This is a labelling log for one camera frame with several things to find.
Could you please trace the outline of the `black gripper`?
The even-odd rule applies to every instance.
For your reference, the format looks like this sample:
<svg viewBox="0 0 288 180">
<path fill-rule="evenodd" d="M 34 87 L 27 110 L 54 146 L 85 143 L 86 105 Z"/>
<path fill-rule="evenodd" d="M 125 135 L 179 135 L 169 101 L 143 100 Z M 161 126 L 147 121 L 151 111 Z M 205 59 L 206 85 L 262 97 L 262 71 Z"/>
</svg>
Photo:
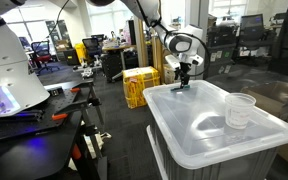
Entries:
<svg viewBox="0 0 288 180">
<path fill-rule="evenodd" d="M 188 74 L 188 72 L 191 70 L 191 65 L 189 63 L 180 63 L 180 89 L 184 87 L 184 77 Z M 186 78 L 185 80 L 185 88 L 189 88 L 189 78 Z"/>
</svg>

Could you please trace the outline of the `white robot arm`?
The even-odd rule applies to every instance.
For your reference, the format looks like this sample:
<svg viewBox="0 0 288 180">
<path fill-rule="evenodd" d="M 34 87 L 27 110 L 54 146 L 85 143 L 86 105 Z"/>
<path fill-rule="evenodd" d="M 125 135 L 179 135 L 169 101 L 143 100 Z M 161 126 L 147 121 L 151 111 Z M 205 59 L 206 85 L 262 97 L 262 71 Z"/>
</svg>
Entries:
<svg viewBox="0 0 288 180">
<path fill-rule="evenodd" d="M 188 25 L 176 30 L 162 19 L 159 0 L 120 0 L 145 24 L 157 32 L 164 47 L 176 55 L 181 67 L 203 63 L 198 47 L 203 44 L 203 29 Z M 0 0 L 0 118 L 17 114 L 45 100 L 50 94 L 37 75 L 28 70 L 28 58 L 17 35 L 2 15 L 24 5 L 26 0 Z"/>
</svg>

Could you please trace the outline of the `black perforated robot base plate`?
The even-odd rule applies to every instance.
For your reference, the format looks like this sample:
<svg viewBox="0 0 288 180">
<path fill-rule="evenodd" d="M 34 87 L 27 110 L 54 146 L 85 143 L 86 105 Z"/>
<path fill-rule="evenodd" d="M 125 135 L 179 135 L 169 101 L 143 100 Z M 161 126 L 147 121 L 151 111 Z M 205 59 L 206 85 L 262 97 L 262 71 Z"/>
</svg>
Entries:
<svg viewBox="0 0 288 180">
<path fill-rule="evenodd" d="M 49 97 L 35 109 L 0 118 L 0 141 L 61 126 L 68 116 L 62 120 L 53 121 L 52 115 L 56 115 L 56 112 L 72 104 L 78 95 L 79 92 L 64 90 L 58 96 Z"/>
</svg>

